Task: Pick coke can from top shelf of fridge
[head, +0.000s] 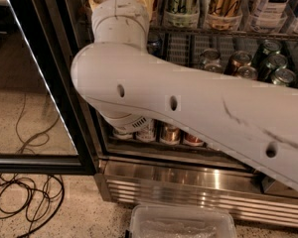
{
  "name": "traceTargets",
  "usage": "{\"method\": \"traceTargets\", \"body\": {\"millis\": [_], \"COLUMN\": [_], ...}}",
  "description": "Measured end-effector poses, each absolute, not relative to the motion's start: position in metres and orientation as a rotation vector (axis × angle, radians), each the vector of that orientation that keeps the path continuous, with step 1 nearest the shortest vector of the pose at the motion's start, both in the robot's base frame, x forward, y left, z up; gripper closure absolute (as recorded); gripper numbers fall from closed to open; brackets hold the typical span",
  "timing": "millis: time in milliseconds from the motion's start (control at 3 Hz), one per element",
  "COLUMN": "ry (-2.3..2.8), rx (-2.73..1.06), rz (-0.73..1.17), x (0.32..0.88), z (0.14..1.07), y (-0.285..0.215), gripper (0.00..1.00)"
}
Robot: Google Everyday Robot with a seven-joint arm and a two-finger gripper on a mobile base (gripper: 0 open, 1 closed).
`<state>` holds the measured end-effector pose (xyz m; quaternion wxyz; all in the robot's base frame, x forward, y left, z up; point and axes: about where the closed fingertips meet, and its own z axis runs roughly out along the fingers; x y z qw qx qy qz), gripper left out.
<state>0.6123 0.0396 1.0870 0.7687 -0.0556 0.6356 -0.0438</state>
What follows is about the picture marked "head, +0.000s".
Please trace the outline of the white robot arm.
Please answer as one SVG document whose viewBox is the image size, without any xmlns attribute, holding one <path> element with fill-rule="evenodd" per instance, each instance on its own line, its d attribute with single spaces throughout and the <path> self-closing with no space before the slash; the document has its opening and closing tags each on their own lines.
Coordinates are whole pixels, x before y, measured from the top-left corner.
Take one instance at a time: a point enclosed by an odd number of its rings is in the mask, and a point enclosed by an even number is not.
<svg viewBox="0 0 298 238">
<path fill-rule="evenodd" d="M 94 41 L 71 67 L 74 88 L 112 126 L 172 124 L 298 191 L 298 89 L 187 68 L 147 51 L 135 0 L 94 6 Z"/>
</svg>

